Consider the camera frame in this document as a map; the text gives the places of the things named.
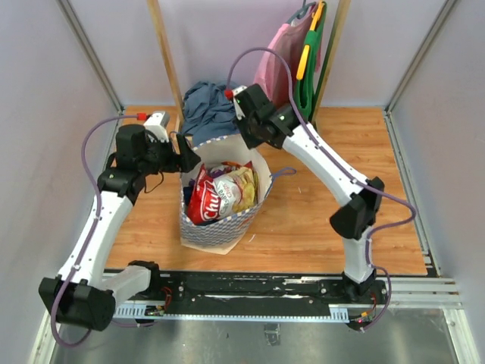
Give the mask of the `red Chubi cassava chips bag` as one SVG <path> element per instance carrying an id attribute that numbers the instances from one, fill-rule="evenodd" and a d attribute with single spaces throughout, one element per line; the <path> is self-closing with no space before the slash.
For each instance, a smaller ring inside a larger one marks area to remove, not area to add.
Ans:
<path id="1" fill-rule="evenodd" d="M 218 221 L 221 218 L 221 202 L 214 179 L 202 164 L 192 189 L 186 215 L 196 225 Z"/>

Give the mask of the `blue checkered paper bag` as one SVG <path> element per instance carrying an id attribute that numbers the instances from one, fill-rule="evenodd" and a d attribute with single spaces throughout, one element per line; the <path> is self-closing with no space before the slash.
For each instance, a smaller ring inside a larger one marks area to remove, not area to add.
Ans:
<path id="1" fill-rule="evenodd" d="M 183 246 L 225 255 L 246 234 L 250 224 L 268 197 L 274 181 L 283 175 L 292 175 L 296 169 L 285 167 L 273 173 L 256 149 L 248 149 L 239 134 L 207 140 L 192 150 L 201 158 L 189 173 L 180 175 L 180 242 Z M 213 178 L 217 193 L 222 199 L 221 218 L 207 224 L 196 225 L 186 215 L 183 187 L 196 180 L 202 164 L 207 169 L 230 161 L 242 165 L 220 177 Z"/>

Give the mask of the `blue Burts chips bag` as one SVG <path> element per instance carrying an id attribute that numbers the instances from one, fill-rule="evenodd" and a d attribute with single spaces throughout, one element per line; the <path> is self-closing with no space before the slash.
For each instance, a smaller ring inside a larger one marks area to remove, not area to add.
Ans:
<path id="1" fill-rule="evenodd" d="M 188 207 L 190 204 L 195 185 L 196 181 L 194 179 L 191 179 L 189 181 L 189 184 L 183 187 L 183 201 L 186 207 Z"/>

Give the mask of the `colourful orange candy bag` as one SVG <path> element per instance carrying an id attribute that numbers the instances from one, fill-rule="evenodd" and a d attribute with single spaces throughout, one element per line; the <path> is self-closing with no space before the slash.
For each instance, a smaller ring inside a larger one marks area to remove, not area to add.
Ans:
<path id="1" fill-rule="evenodd" d="M 221 163 L 225 168 L 232 168 L 232 169 L 237 169 L 241 168 L 243 165 L 236 163 L 236 162 L 230 162 L 230 161 L 225 161 Z"/>

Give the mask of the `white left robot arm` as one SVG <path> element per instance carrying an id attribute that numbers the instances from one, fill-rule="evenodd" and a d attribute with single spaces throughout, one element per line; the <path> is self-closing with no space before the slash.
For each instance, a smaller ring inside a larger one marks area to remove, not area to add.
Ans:
<path id="1" fill-rule="evenodd" d="M 105 263 L 121 225 L 146 191 L 147 177 L 187 173 L 201 159 L 185 136 L 170 139 L 167 112 L 127 115 L 125 120 L 104 171 L 94 176 L 84 168 L 95 195 L 73 251 L 57 275 L 43 278 L 39 285 L 52 327 L 68 324 L 103 331 L 128 299 L 141 295 L 153 300 L 166 291 L 155 262 L 132 261 L 111 278 L 103 277 Z"/>

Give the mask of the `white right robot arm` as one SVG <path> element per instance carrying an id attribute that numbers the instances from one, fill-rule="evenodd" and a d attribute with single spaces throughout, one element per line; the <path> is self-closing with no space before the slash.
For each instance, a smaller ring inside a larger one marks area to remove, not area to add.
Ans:
<path id="1" fill-rule="evenodd" d="M 258 84 L 229 89 L 225 95 L 234 104 L 236 125 L 248 148 L 266 143 L 288 152 L 332 193 L 339 208 L 330 225 L 343 239 L 346 259 L 343 294 L 351 303 L 361 303 L 377 274 L 366 236 L 376 221 L 383 181 L 354 171 L 290 104 L 276 108 Z"/>

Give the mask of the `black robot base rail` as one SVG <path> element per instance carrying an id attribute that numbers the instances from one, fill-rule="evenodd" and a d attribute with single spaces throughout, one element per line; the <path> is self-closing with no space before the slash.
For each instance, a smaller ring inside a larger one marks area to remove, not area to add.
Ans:
<path id="1" fill-rule="evenodd" d="M 115 311 L 116 319 L 247 322 L 354 322 L 366 325 L 388 298 L 387 282 L 363 289 L 342 276 L 163 271 L 161 290 L 138 293 Z"/>

